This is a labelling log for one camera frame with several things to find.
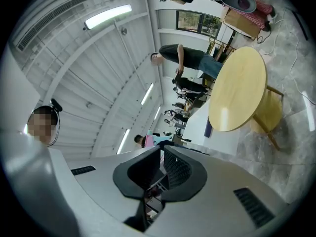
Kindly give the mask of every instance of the cable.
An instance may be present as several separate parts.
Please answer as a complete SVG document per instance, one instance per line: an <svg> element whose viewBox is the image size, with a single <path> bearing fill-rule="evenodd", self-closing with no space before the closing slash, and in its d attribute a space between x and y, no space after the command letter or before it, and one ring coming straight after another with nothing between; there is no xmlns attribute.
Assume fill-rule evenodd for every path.
<svg viewBox="0 0 316 237"><path fill-rule="evenodd" d="M296 39L297 39L297 43L296 43L296 45L295 45L296 57L295 57L295 60L294 60L292 66L291 66L291 68L290 68L290 71L289 71L290 77L291 77L291 78L293 79L293 81L295 82L295 86L296 86L297 91L298 91L303 97L305 97L306 99L308 99L313 105L316 105L316 103L315 103L314 101L312 101L307 95L303 94L303 93L299 90L298 85L297 85L297 82L296 82L295 78L292 76L292 69L293 69L294 64L295 64L295 62L296 62L296 60L297 60L297 57L298 57L298 55L297 55L297 46L298 46L298 43L299 43L300 41L299 41L298 37L296 36L296 34L294 34L294 33L291 32L291 31L289 31L289 33L293 34L293 35L296 37Z"/></svg>
<svg viewBox="0 0 316 237"><path fill-rule="evenodd" d="M276 46L277 37L278 37L278 34L280 33L280 28L281 28L281 25L282 25L282 22L283 22L283 21L284 21L284 19L282 18L281 20L275 22L275 24L277 24L277 23L279 23L279 22L281 22L281 24L278 26L278 31L277 31L277 35L276 35L276 38L275 38L275 43L273 44L273 48L272 48L271 52L262 54L261 56L264 56L264 55L273 53L273 51L274 51L274 49L275 49L275 46Z"/></svg>
<svg viewBox="0 0 316 237"><path fill-rule="evenodd" d="M57 113L57 115L58 115L58 128L57 128L56 137L55 137L54 141L53 141L52 143L50 143L49 145L47 145L48 147L50 147L50 146L52 146L52 145L55 144L55 142L56 142L57 139L58 139L59 130L60 130L60 117L59 117L59 112L57 112L56 110L54 110L54 111L55 111L55 112Z"/></svg>
<svg viewBox="0 0 316 237"><path fill-rule="evenodd" d="M269 35L265 37L264 40L263 40L263 36L257 37L257 44L262 44L270 35L271 35L271 31L270 31Z"/></svg>
<svg viewBox="0 0 316 237"><path fill-rule="evenodd" d="M276 38L275 38L275 42L274 42L274 44L273 44L273 48L272 48L271 52L262 54L261 56L264 56L264 55L273 53L273 51L274 51L274 49L275 49L275 46L276 46L276 41L277 41L278 34L280 33L280 28L281 28L282 22L284 21L285 12L286 12L286 8L284 8L284 13L283 13L282 19L276 22L276 24L279 23L279 22L281 22L281 24L280 24L279 27L278 27L278 32L277 32L277 35L276 35ZM293 69L293 67L294 67L294 64L295 64L295 62L296 62L296 60L297 60L297 58L298 58L298 55L297 55L297 46L298 46L298 43L299 43L299 39L298 39L298 37L296 36L296 34L294 34L293 32L291 32L291 31L288 29L287 24L286 24L285 26L286 26L288 32L291 33L291 34L293 34L293 35L296 37L296 39L297 39L297 43L296 43L296 45L295 45L295 54L296 54L296 57L295 57L295 60L293 61L292 66L290 67L289 75L290 75L290 77L292 78L292 80L294 81L297 91L298 91L303 97L305 97L306 99L308 99L313 105L316 105L316 103L315 103L313 100L311 100L307 95L303 94L303 93L299 90L298 85L297 85L297 82L296 82L295 78L292 76L292 73L291 73L291 72L292 72L292 69ZM260 43L258 43L258 44L261 44L262 42L264 42L264 41L270 36L270 34L269 34L263 41L261 41L261 42L259 41L259 37L258 37L258 38L257 38L257 43L258 43L258 41L260 42Z"/></svg>

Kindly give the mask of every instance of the corrugated metal ceiling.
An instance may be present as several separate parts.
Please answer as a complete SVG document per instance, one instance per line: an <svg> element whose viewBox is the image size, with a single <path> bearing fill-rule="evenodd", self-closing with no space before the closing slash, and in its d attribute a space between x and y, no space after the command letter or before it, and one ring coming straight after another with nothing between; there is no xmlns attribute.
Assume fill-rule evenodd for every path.
<svg viewBox="0 0 316 237"><path fill-rule="evenodd" d="M84 30L91 16L120 5L132 12ZM120 33L127 29L127 35ZM49 23L23 53L14 50L22 71L40 94L63 107L54 148L66 159L116 154L126 129L132 129L124 151L133 150L133 137L146 132L162 102L145 0L88 0ZM141 100L154 88L144 106Z"/></svg>

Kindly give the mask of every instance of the black vent grille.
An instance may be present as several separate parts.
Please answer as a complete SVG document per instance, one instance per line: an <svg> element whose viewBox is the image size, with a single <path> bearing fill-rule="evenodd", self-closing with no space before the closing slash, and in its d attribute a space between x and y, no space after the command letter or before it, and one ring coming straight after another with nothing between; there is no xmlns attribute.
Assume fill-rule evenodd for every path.
<svg viewBox="0 0 316 237"><path fill-rule="evenodd" d="M74 176L77 176L80 174L88 173L88 172L93 171L93 170L95 170L95 167L87 166L87 167L72 169L71 172L73 173Z"/></svg>
<svg viewBox="0 0 316 237"><path fill-rule="evenodd" d="M166 150L164 151L163 166L168 174L170 189L186 182L192 173L191 167L187 162Z"/></svg>
<svg viewBox="0 0 316 237"><path fill-rule="evenodd" d="M236 197L245 208L256 227L261 227L274 218L274 215L248 188L234 191Z"/></svg>
<svg viewBox="0 0 316 237"><path fill-rule="evenodd" d="M88 0L71 0L69 2L64 3L63 5L57 7L52 12L48 13L41 20L39 20L29 31L24 35L21 41L18 44L18 48L23 51L30 41L43 29L49 22L53 19L64 13L65 11L71 9L72 7L83 3Z"/></svg>

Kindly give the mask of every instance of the marble floor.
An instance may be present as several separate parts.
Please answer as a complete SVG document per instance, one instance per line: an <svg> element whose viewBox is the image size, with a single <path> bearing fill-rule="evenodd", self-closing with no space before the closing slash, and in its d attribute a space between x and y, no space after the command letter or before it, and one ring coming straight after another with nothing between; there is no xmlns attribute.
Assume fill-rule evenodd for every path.
<svg viewBox="0 0 316 237"><path fill-rule="evenodd" d="M316 102L316 49L311 41L305 40L292 12L285 9L288 7L285 2L263 1L275 7L278 13L275 22L283 19L282 24L279 22L273 25L271 35L262 44L236 34L232 46L251 46L265 54L272 51L277 37L273 52L263 58L268 71L268 84L284 93L283 117L273 130L281 150L277 151L266 136L251 131L249 124L240 129L236 156L198 145L189 146L238 164L291 203L301 198L316 178L316 106L298 92L290 76L290 68L296 58L295 46L298 38L298 57L292 76L296 79L299 90ZM268 34L261 31L259 35L266 37Z"/></svg>

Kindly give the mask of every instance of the window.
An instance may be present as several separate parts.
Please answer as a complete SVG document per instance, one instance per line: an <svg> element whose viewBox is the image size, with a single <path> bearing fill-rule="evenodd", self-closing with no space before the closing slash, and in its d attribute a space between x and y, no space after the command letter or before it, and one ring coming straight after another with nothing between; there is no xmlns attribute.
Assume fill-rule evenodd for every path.
<svg viewBox="0 0 316 237"><path fill-rule="evenodd" d="M201 14L190 11L177 11L179 30L189 30L193 32L198 31L198 22Z"/></svg>
<svg viewBox="0 0 316 237"><path fill-rule="evenodd" d="M176 29L199 33L216 38L222 23L220 19L208 14L192 11L176 11Z"/></svg>

